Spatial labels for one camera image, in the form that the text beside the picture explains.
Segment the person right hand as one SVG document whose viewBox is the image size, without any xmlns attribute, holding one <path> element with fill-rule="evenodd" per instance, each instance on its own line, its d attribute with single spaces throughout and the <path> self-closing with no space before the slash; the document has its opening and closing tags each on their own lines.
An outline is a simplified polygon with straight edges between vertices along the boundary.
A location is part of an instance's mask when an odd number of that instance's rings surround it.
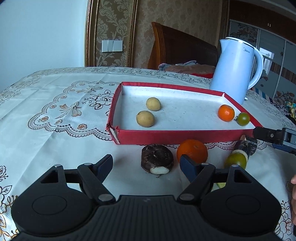
<svg viewBox="0 0 296 241">
<path fill-rule="evenodd" d="M 292 223 L 294 226 L 296 226 L 296 175 L 294 175 L 291 179 L 291 184 L 293 185 L 292 189 L 292 199 L 291 199 L 291 213 L 292 213 Z"/>
</svg>

